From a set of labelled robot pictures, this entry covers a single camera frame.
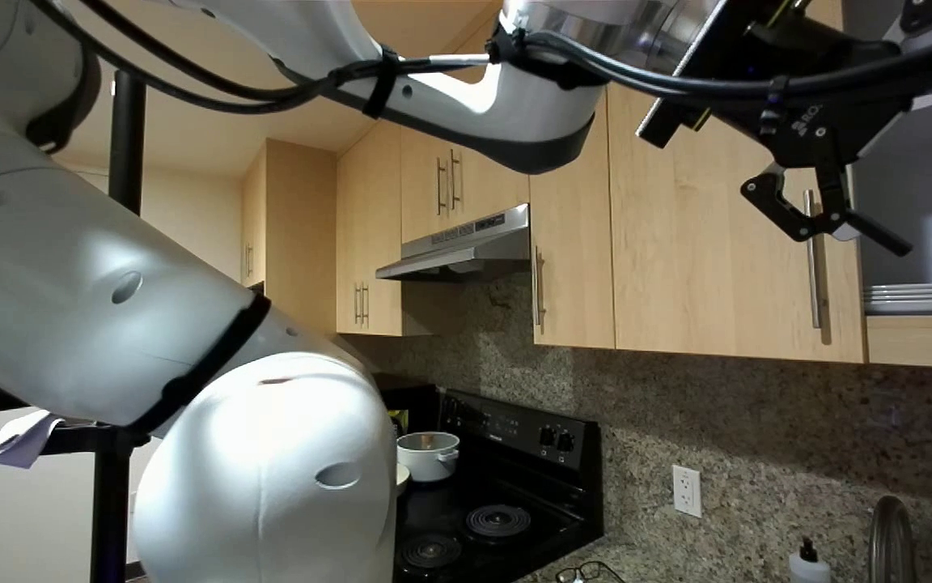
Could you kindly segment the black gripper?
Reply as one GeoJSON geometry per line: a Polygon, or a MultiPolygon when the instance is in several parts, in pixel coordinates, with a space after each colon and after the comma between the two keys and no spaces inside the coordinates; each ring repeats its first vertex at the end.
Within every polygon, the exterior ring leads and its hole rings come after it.
{"type": "Polygon", "coordinates": [[[710,28],[678,66],[680,76],[749,81],[753,98],[656,100],[637,135],[666,145],[680,126],[701,129],[710,116],[762,141],[784,168],[815,168],[824,212],[803,212],[784,197],[787,172],[767,164],[740,185],[753,203],[791,238],[806,244],[843,225],[860,234],[895,256],[911,244],[856,211],[847,193],[847,162],[896,116],[913,98],[869,81],[860,87],[815,87],[814,76],[840,76],[857,66],[896,59],[895,42],[856,38],[806,13],[801,0],[721,0],[710,28]]]}

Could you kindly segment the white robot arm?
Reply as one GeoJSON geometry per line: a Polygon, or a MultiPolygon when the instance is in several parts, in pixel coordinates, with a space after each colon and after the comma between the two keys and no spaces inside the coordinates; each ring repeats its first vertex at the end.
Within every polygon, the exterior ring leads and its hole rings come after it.
{"type": "MultiPolygon", "coordinates": [[[[574,162],[609,81],[772,121],[911,71],[857,42],[764,67],[711,28],[688,38],[710,67],[626,61],[585,35],[629,25],[619,0],[506,0],[486,52],[425,61],[351,0],[190,2],[293,71],[287,104],[338,95],[518,172],[574,162]]],[[[393,583],[394,428],[372,378],[57,164],[109,61],[60,0],[0,0],[0,393],[46,424],[156,436],[136,497],[154,583],[393,583]]]]}

